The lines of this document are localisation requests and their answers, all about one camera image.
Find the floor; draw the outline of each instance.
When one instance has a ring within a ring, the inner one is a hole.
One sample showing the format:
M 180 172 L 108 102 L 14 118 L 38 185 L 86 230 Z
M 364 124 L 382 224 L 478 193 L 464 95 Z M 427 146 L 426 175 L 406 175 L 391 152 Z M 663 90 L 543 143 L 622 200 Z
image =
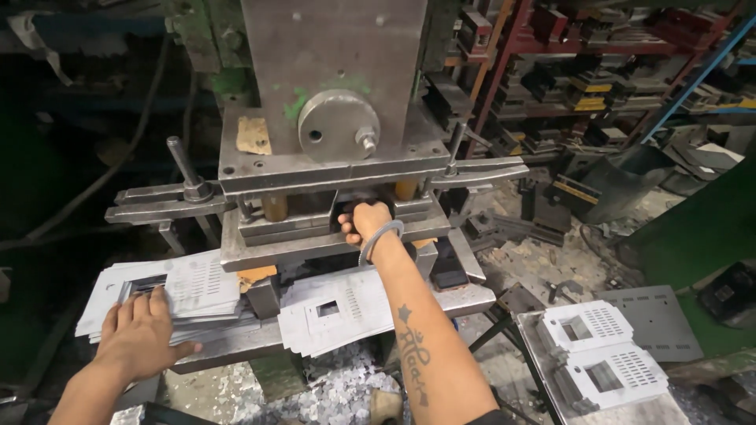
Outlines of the floor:
M 620 227 L 640 227 L 681 199 L 664 191 L 652 191 Z M 476 203 L 479 209 L 493 207 L 501 214 L 520 214 L 520 196 L 515 185 L 507 184 L 499 191 L 482 195 Z M 494 287 L 500 286 L 494 290 L 520 282 L 548 305 L 547 282 L 558 284 L 572 279 L 583 287 L 583 293 L 569 296 L 578 302 L 593 300 L 593 293 L 607 289 L 607 278 L 614 277 L 614 269 L 587 247 L 578 230 L 580 225 L 573 218 L 573 228 L 565 237 L 563 248 L 526 239 L 520 244 L 507 242 L 500 249 L 480 252 L 479 261 L 489 281 Z M 556 305 L 565 303 L 561 299 Z M 457 323 L 467 343 L 491 326 L 483 314 L 458 318 Z M 522 356 L 509 340 L 497 335 L 475 353 L 475 358 L 502 399 L 540 423 L 552 423 L 548 414 L 536 412 L 535 399 L 528 393 L 535 389 L 535 384 Z M 373 361 L 366 342 L 342 347 L 320 358 L 306 358 L 305 370 L 312 389 L 269 404 L 264 403 L 247 363 L 186 375 L 168 371 L 159 401 L 216 423 L 275 424 L 284 418 L 296 418 L 303 423 L 369 423 L 371 389 L 399 391 L 395 380 L 378 371 Z

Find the metal table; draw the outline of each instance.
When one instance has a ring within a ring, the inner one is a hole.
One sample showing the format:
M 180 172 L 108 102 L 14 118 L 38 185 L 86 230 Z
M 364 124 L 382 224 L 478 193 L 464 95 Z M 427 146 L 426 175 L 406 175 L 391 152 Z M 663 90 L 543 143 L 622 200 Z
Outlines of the metal table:
M 522 338 L 525 351 L 522 354 L 528 362 L 549 413 L 555 424 L 564 425 L 594 425 L 594 424 L 627 424 L 647 425 L 650 423 L 688 423 L 680 406 L 669 393 L 647 402 L 636 403 L 621 408 L 597 411 L 579 416 L 577 411 L 567 404 L 561 390 L 554 380 L 556 360 L 549 356 L 538 336 L 535 325 L 544 312 L 529 312 L 514 315 L 514 325 Z
M 450 318 L 483 312 L 496 300 L 493 291 L 476 284 L 434 295 Z M 232 365 L 282 352 L 283 347 L 278 319 L 272 318 L 262 321 L 258 330 L 204 344 L 202 352 L 179 360 L 171 370 L 187 374 Z

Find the finger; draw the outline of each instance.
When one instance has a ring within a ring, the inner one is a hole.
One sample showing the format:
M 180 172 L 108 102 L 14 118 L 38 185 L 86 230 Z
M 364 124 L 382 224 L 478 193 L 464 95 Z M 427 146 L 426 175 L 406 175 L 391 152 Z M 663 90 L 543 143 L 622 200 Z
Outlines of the finger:
M 202 350 L 202 344 L 197 341 L 184 341 L 177 346 L 171 347 L 171 350 L 173 351 L 173 362 L 176 363 L 184 357 L 192 355 L 195 352 L 200 352 Z
M 150 313 L 153 316 L 161 318 L 171 317 L 171 312 L 168 308 L 168 299 L 166 298 L 166 290 L 162 285 L 159 285 L 152 290 L 152 295 L 150 296 Z
M 114 302 L 113 307 L 110 307 L 110 310 L 107 311 L 105 320 L 102 322 L 102 329 L 100 333 L 101 341 L 107 340 L 108 338 L 110 338 L 110 335 L 113 335 L 113 333 L 116 332 L 116 328 L 118 328 L 118 309 L 120 308 L 121 305 L 117 302 Z
M 150 315 L 150 293 L 143 293 L 134 300 L 134 320 Z
M 349 223 L 352 220 L 352 214 L 341 214 L 338 218 L 339 224 Z
M 357 245 L 360 243 L 360 240 L 362 240 L 362 237 L 359 234 L 350 233 L 346 235 L 347 244 Z
M 137 296 L 139 296 L 138 293 L 133 293 L 118 310 L 118 329 L 129 326 L 134 320 L 134 300 Z

